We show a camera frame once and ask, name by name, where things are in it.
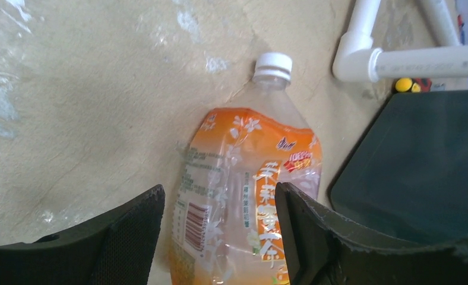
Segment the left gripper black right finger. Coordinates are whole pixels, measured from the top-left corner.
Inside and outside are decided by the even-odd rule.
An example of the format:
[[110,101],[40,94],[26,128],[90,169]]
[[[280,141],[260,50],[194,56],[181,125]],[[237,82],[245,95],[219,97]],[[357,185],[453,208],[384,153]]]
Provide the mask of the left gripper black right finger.
[[291,284],[468,284],[468,238],[424,246],[367,228],[291,183],[276,186]]

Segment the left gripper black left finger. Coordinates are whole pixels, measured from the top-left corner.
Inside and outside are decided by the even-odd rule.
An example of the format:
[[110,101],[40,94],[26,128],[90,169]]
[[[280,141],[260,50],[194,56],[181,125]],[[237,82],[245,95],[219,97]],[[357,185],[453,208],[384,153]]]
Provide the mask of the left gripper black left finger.
[[0,284],[147,284],[164,207],[156,185],[33,243],[0,246]]

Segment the dark green trash bin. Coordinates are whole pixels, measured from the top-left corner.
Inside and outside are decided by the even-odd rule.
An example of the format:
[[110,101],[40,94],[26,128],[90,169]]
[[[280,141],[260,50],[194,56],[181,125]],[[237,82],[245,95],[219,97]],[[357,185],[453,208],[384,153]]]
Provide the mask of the dark green trash bin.
[[340,214],[395,238],[468,237],[468,90],[398,93],[330,189]]

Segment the yellow black screwdriver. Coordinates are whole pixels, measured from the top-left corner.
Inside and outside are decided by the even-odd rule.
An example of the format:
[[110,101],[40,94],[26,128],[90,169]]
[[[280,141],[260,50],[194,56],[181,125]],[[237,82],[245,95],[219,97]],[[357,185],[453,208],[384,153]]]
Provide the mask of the yellow black screwdriver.
[[395,82],[394,89],[398,93],[419,93],[421,86],[412,78],[400,78]]

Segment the white pvc pipe frame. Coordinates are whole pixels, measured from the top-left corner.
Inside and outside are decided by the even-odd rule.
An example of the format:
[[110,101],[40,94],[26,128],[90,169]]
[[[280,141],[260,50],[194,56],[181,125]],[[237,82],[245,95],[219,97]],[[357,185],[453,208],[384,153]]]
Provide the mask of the white pvc pipe frame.
[[454,1],[352,1],[333,75],[347,83],[468,78]]

